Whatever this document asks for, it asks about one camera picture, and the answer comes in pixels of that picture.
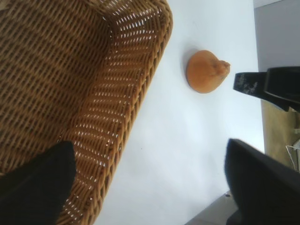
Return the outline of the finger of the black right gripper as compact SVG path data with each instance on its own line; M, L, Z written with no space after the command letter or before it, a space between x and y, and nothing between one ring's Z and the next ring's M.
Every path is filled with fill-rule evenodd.
M300 110L300 68L273 67L266 72L235 75L233 89L267 102L287 112Z

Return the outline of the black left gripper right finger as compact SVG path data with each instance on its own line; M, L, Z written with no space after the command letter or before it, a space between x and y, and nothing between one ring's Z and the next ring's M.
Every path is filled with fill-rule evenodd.
M298 225L300 174L239 139L229 139L225 176L239 225Z

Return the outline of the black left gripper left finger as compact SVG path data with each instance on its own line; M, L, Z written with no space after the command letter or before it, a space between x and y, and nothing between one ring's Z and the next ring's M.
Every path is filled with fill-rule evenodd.
M75 180L75 153L63 141L0 179L2 225L53 225Z

